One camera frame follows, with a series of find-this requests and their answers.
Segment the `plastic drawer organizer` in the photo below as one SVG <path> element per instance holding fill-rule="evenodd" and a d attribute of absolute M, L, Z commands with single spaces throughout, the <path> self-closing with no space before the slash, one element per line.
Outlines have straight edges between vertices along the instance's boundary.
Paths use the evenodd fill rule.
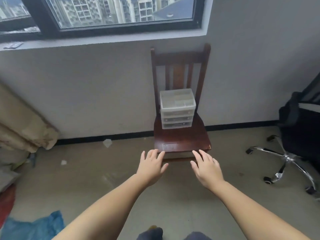
<path fill-rule="evenodd" d="M 192 90 L 160 91 L 162 129 L 191 127 L 196 109 Z"/>

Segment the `chrome chair base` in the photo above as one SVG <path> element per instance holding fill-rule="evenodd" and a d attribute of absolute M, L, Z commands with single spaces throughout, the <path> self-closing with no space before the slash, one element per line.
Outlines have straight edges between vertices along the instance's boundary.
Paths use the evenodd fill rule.
<path fill-rule="evenodd" d="M 311 183 L 311 186 L 310 187 L 307 187 L 305 189 L 305 191 L 310 194 L 310 195 L 314 195 L 317 193 L 317 190 L 318 190 L 318 185 L 316 183 L 316 181 L 313 179 L 313 177 L 305 170 L 302 168 L 302 166 L 300 166 L 297 162 L 297 158 L 301 158 L 295 154 L 292 154 L 292 153 L 288 153 L 284 148 L 283 148 L 283 145 L 282 145 L 282 141 L 281 141 L 281 138 L 279 136 L 276 136 L 276 135 L 271 135 L 269 136 L 266 140 L 267 141 L 274 141 L 274 140 L 277 140 L 277 142 L 280 144 L 280 146 L 282 147 L 282 150 L 283 150 L 283 154 L 281 153 L 278 153 L 278 152 L 275 152 L 273 150 L 270 150 L 270 149 L 267 149 L 267 148 L 263 148 L 263 147 L 260 147 L 260 146 L 252 146 L 250 148 L 248 148 L 246 150 L 246 153 L 247 154 L 252 154 L 254 150 L 259 150 L 259 151 L 263 151 L 263 152 L 267 152 L 267 153 L 270 153 L 272 155 L 275 155 L 275 156 L 278 156 L 278 157 L 281 157 L 281 159 L 284 161 L 284 164 L 282 165 L 282 167 L 280 168 L 280 170 L 274 174 L 273 177 L 264 177 L 263 180 L 266 184 L 274 184 L 275 182 L 279 181 L 282 176 L 283 176 L 283 173 L 285 171 L 285 167 L 287 164 L 293 164 L 295 165 L 310 181 Z"/>

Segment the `concrete floor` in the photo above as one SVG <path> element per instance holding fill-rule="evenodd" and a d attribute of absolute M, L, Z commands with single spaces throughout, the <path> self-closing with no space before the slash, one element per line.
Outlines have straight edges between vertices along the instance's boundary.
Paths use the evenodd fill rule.
<path fill-rule="evenodd" d="M 276 142 L 266 142 L 267 136 L 277 132 L 275 127 L 209 132 L 210 154 L 219 161 L 226 181 L 311 239 L 318 239 L 320 202 L 304 192 L 309 185 L 306 178 L 290 165 L 281 181 L 267 185 L 262 178 L 281 167 L 280 159 L 258 151 L 245 153 L 256 145 L 281 152 Z M 141 152 L 152 148 L 153 137 L 117 140 L 109 148 L 94 142 L 40 149 L 36 167 L 26 165 L 17 182 L 11 216 L 33 221 L 61 210 L 68 224 L 134 174 Z M 62 160 L 67 165 L 61 166 Z M 318 177 L 312 168 L 310 173 Z M 163 177 L 142 193 L 119 239 L 135 239 L 150 225 L 162 227 L 166 240 L 183 239 L 192 231 L 212 239 L 245 239 L 225 206 L 197 181 L 189 162 L 170 163 Z"/>

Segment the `hand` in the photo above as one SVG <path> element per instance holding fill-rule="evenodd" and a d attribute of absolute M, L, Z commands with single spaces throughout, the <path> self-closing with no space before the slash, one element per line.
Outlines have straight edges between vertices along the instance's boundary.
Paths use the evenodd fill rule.
<path fill-rule="evenodd" d="M 198 165 L 194 161 L 190 161 L 192 169 L 198 180 L 204 187 L 214 191 L 216 186 L 221 182 L 224 182 L 222 171 L 217 160 L 212 158 L 208 153 L 199 150 L 202 155 L 199 155 L 196 151 L 192 151 L 197 160 Z"/>
<path fill-rule="evenodd" d="M 169 164 L 166 163 L 161 167 L 162 159 L 163 159 L 163 156 L 165 155 L 165 152 L 162 151 L 159 154 L 158 158 L 157 158 L 157 153 L 158 153 L 157 149 L 150 150 L 146 156 L 146 159 L 144 157 L 145 151 L 143 151 L 141 154 L 137 175 L 142 177 L 146 181 L 147 186 L 150 186 L 156 183 L 159 180 L 159 178 L 161 178 L 162 174 L 165 172 L 167 167 L 169 166 Z"/>

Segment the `blue plastic bag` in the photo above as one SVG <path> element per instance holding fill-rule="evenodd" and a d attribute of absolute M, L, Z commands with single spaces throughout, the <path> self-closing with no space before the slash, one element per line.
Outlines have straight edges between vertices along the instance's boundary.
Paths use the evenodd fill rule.
<path fill-rule="evenodd" d="M 17 221 L 8 217 L 3 225 L 0 240 L 51 240 L 64 227 L 59 210 L 34 222 Z"/>

